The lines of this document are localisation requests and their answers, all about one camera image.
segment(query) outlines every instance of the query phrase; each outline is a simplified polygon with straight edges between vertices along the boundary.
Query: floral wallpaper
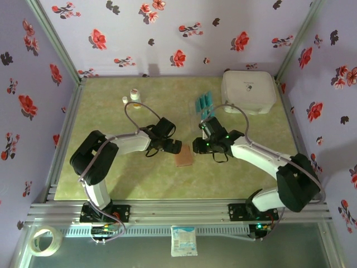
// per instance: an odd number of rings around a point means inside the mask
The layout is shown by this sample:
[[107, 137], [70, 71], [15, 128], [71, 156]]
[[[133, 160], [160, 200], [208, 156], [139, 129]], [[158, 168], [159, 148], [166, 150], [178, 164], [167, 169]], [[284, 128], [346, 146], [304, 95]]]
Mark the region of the floral wallpaper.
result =
[[322, 181], [350, 266], [357, 255], [357, 18], [354, 0], [326, 1], [291, 60], [283, 98]]
[[[40, 2], [82, 77], [222, 75], [226, 69], [276, 75], [311, 4], [311, 0]], [[302, 65], [308, 57], [307, 52]]]
[[6, 243], [0, 246], [0, 266], [9, 267], [28, 209], [44, 186], [60, 142], [75, 82], [27, 3], [5, 0], [2, 9], [0, 237]]

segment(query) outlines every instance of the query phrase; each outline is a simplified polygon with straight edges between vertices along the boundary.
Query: white box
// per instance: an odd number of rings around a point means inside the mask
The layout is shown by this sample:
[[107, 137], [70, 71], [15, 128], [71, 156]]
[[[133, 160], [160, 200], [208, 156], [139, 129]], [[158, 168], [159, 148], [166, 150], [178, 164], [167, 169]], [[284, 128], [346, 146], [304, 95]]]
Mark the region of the white box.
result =
[[[277, 101], [272, 76], [266, 71], [226, 71], [221, 86], [222, 103], [234, 104], [245, 113], [268, 113]], [[224, 107], [228, 113], [240, 113]]]

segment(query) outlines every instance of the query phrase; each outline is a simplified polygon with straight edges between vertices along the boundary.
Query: cable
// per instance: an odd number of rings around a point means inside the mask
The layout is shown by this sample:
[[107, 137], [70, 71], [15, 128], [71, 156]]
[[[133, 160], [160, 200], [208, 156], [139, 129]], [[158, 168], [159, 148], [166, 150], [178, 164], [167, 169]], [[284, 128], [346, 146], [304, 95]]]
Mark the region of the cable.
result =
[[85, 187], [84, 182], [82, 182], [82, 186], [84, 188], [85, 194], [87, 195], [87, 197], [89, 197], [89, 203], [92, 205], [93, 208], [95, 208], [95, 210], [97, 210], [99, 213], [101, 213], [101, 214], [103, 214], [103, 215], [105, 215], [105, 216], [117, 221], [119, 224], [121, 224], [123, 226], [123, 229], [122, 229], [121, 232], [119, 232], [119, 228], [120, 227], [118, 227], [118, 234], [116, 236], [112, 236], [112, 237], [107, 238], [106, 240], [102, 240], [102, 241], [95, 240], [93, 236], [91, 237], [91, 239], [93, 239], [93, 241], [95, 241], [96, 243], [106, 243], [106, 242], [114, 240], [114, 239], [116, 239], [116, 238], [118, 238], [120, 236], [123, 236], [125, 234], [125, 232], [127, 231], [127, 228], [126, 228], [125, 224], [120, 219], [118, 219], [117, 217], [114, 217], [114, 216], [110, 215], [109, 213], [104, 212], [100, 208], [98, 208], [97, 205], [95, 205], [94, 202], [90, 199], [90, 196], [89, 196], [89, 194], [87, 192], [87, 189]]
[[244, 111], [243, 111], [242, 109], [240, 109], [239, 107], [237, 107], [237, 106], [235, 106], [235, 105], [233, 105], [233, 104], [221, 104], [221, 105], [218, 105], [218, 106], [216, 106], [216, 107], [207, 115], [207, 118], [206, 118], [205, 120], [203, 120], [202, 123], [206, 122], [206, 121], [209, 119], [209, 117], [210, 117], [211, 113], [213, 113], [213, 111], [215, 111], [217, 108], [220, 108], [220, 107], [223, 107], [223, 106], [228, 106], [228, 107], [235, 108], [235, 109], [237, 109], [238, 111], [240, 111], [240, 112], [242, 113], [242, 115], [244, 116], [245, 121], [246, 121], [246, 123], [247, 123], [247, 126], [246, 126], [245, 131], [244, 131], [244, 138], [245, 138], [245, 140], [247, 141], [247, 143], [248, 143], [248, 145], [249, 145], [250, 147], [255, 147], [258, 151], [261, 151], [261, 152], [263, 152], [263, 153], [266, 153], [266, 154], [268, 154], [268, 155], [270, 155], [270, 156], [272, 156], [272, 157], [276, 157], [276, 158], [278, 158], [278, 159], [281, 159], [281, 160], [283, 160], [284, 162], [286, 162], [286, 163], [288, 163], [288, 164], [294, 166], [294, 167], [295, 167], [296, 169], [298, 169], [299, 171], [305, 173], [305, 175], [308, 176], [308, 177], [318, 186], [318, 188], [320, 189], [321, 195], [322, 195], [321, 199], [320, 199], [318, 202], [314, 203], [314, 204], [321, 204], [321, 203], [323, 203], [323, 202], [325, 201], [325, 198], [326, 198], [325, 190], [323, 189], [321, 183], [320, 183], [314, 176], [312, 176], [312, 175], [311, 175], [309, 172], [307, 172], [305, 169], [303, 169], [303, 168], [300, 167], [299, 165], [295, 164], [294, 162], [290, 161], [289, 159], [286, 159], [285, 157], [282, 157], [280, 154], [277, 154], [277, 153], [275, 153], [275, 152], [271, 152], [271, 151], [269, 151], [269, 150], [267, 150], [267, 149], [265, 149], [265, 148], [262, 148], [262, 147], [260, 147], [259, 145], [256, 145], [253, 141], [251, 141], [251, 140], [249, 139], [249, 137], [248, 137], [249, 120], [248, 120], [247, 115], [244, 113]]
[[143, 103], [141, 103], [141, 102], [128, 102], [128, 103], [125, 104], [125, 106], [124, 106], [124, 113], [125, 113], [125, 115], [128, 117], [128, 119], [134, 124], [134, 126], [136, 126], [136, 128], [137, 128], [137, 133], [139, 133], [140, 128], [139, 128], [138, 124], [136, 124], [136, 123], [134, 122], [134, 120], [132, 120], [132, 119], [130, 118], [130, 116], [128, 115], [128, 112], [127, 112], [127, 107], [128, 107], [128, 105], [129, 105], [129, 104], [132, 104], [132, 103], [140, 104], [140, 105], [146, 107], [147, 109], [149, 109], [150, 112], [152, 112], [153, 114], [155, 114], [155, 116], [156, 116], [159, 120], [161, 119], [161, 117], [160, 117], [156, 112], [154, 112], [149, 106], [146, 106], [145, 104], [143, 104]]
[[87, 191], [87, 189], [86, 189], [86, 187], [85, 187], [85, 182], [84, 182], [84, 179], [83, 179], [83, 178], [84, 178], [84, 176], [87, 174], [87, 172], [89, 171], [89, 169], [91, 168], [91, 166], [93, 165], [93, 163], [96, 161], [96, 159], [97, 159], [98, 156], [100, 155], [100, 153], [101, 153], [101, 151], [102, 151], [102, 149], [104, 148], [105, 145], [107, 145], [109, 142], [111, 142], [112, 140], [115, 140], [115, 139], [117, 139], [117, 138], [136, 136], [136, 135], [140, 132], [139, 125], [137, 125], [137, 124], [134, 122], [134, 120], [132, 120], [132, 119], [130, 118], [130, 116], [128, 115], [128, 113], [127, 113], [127, 107], [128, 107], [129, 104], [132, 104], [132, 103], [140, 104], [140, 105], [146, 107], [147, 109], [149, 109], [149, 111], [151, 111], [153, 114], [155, 114], [155, 116], [156, 116], [159, 120], [161, 119], [161, 117], [160, 117], [156, 112], [154, 112], [154, 110], [152, 110], [150, 107], [146, 106], [145, 104], [138, 103], [138, 102], [128, 102], [128, 103], [125, 105], [125, 107], [124, 107], [124, 112], [125, 112], [125, 115], [128, 117], [128, 119], [134, 124], [134, 126], [136, 126], [136, 128], [137, 128], [136, 132], [129, 133], [129, 134], [116, 135], [116, 136], [111, 137], [111, 138], [107, 139], [106, 141], [104, 141], [104, 142], [102, 143], [102, 145], [98, 148], [98, 151], [96, 152], [96, 154], [94, 155], [94, 157], [93, 157], [92, 160], [89, 162], [88, 166], [84, 169], [84, 171], [82, 172], [82, 174], [79, 176], [79, 179], [78, 179], [78, 182], [81, 182], [81, 183], [82, 183], [82, 186], [83, 186], [83, 188], [84, 188], [85, 194], [86, 194], [86, 196], [88, 197], [89, 203], [92, 205], [92, 207], [93, 207], [95, 210], [97, 210], [99, 213], [101, 213], [101, 214], [107, 216], [108, 218], [111, 218], [111, 219], [115, 220], [116, 222], [118, 222], [119, 224], [121, 224], [121, 225], [124, 227], [123, 230], [122, 230], [121, 232], [118, 232], [118, 234], [117, 234], [116, 236], [107, 238], [106, 240], [105, 240], [105, 239], [103, 239], [102, 241], [100, 241], [100, 240], [95, 240], [94, 237], [92, 236], [91, 239], [92, 239], [93, 241], [95, 241], [96, 243], [106, 243], [106, 242], [109, 242], [109, 241], [111, 241], [111, 240], [114, 240], [114, 239], [116, 239], [116, 238], [118, 238], [118, 237], [124, 235], [125, 232], [126, 232], [126, 230], [127, 230], [127, 228], [126, 228], [125, 224], [124, 224], [120, 219], [118, 219], [117, 217], [114, 217], [114, 216], [112, 216], [112, 215], [110, 215], [110, 214], [108, 214], [108, 213], [102, 211], [99, 207], [97, 207], [97, 205], [94, 204], [94, 202], [90, 199], [90, 196], [89, 196], [88, 191]]
[[283, 209], [281, 210], [280, 217], [279, 217], [278, 220], [275, 222], [275, 225], [274, 225], [274, 227], [272, 228], [272, 230], [271, 230], [269, 233], [267, 233], [267, 235], [264, 236], [264, 238], [262, 238], [262, 240], [267, 239], [267, 237], [270, 236], [271, 233], [278, 227], [279, 222], [280, 222], [281, 219], [283, 218], [284, 212], [285, 212], [285, 208], [283, 208]]
[[255, 241], [255, 238], [251, 238], [249, 235], [248, 235], [249, 238], [246, 238], [246, 237], [243, 237], [243, 236], [236, 236], [234, 234], [221, 234], [220, 236], [239, 239], [239, 240], [245, 240], [245, 241], [250, 241], [250, 242], [254, 242]]
[[270, 213], [266, 213], [267, 216], [269, 216], [269, 218], [272, 220], [272, 223], [271, 223], [271, 226], [273, 225], [274, 223], [274, 218], [273, 216], [270, 214]]

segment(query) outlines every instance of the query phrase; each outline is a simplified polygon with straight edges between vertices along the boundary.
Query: pill bottle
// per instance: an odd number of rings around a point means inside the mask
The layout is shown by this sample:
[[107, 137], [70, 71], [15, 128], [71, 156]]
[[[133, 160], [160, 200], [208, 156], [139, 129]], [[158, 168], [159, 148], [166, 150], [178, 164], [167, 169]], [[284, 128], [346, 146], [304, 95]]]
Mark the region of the pill bottle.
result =
[[123, 103], [124, 103], [124, 105], [125, 105], [125, 104], [127, 104], [127, 103], [129, 102], [128, 97], [123, 97], [122, 99], [123, 99]]
[[[130, 98], [132, 99], [132, 102], [141, 102], [140, 99], [140, 93], [137, 89], [133, 88], [132, 90], [130, 90]], [[141, 105], [134, 103], [134, 108], [140, 108]]]

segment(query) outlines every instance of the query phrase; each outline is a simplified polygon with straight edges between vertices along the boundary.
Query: tape roll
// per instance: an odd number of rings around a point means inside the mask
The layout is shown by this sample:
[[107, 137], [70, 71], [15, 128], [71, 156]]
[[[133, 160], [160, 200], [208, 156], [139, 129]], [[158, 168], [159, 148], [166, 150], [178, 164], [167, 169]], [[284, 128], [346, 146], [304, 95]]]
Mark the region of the tape roll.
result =
[[[48, 248], [41, 250], [39, 247], [41, 236], [46, 233], [51, 232], [52, 242]], [[51, 256], [54, 254], [62, 244], [62, 233], [57, 231], [51, 226], [41, 226], [37, 229], [34, 234], [30, 237], [28, 246], [30, 248], [30, 253], [34, 256]]]

